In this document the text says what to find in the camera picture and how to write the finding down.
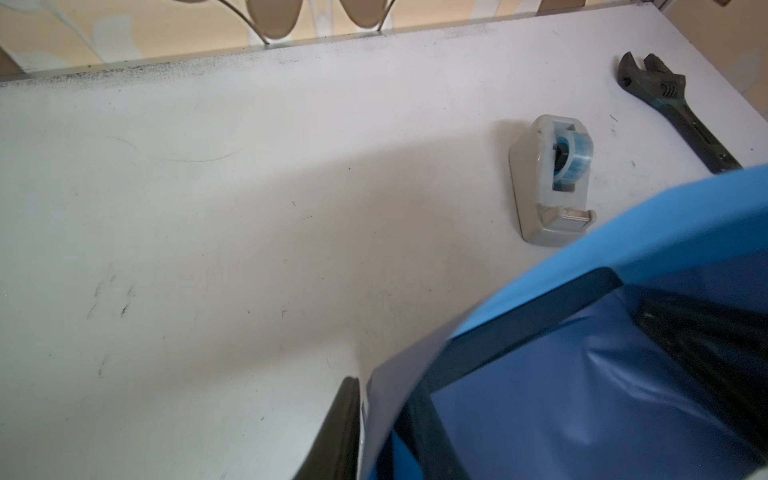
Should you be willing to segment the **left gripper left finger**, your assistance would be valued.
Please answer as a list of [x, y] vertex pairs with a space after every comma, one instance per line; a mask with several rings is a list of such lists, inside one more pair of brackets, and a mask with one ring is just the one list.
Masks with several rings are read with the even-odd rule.
[[296, 480], [355, 480], [361, 433], [360, 381], [345, 377]]

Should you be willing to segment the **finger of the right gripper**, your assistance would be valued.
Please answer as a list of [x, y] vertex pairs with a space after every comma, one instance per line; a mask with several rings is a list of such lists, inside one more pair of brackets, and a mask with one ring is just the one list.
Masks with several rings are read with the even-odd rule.
[[714, 398], [721, 417], [767, 454], [767, 315], [641, 289], [634, 323]]

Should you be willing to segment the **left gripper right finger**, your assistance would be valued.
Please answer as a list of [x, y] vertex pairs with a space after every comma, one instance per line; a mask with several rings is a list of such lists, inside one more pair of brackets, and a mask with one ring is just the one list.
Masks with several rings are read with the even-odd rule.
[[389, 433], [391, 479], [467, 479], [431, 394], [554, 330], [621, 287], [611, 269], [588, 272], [451, 339], [407, 398]]

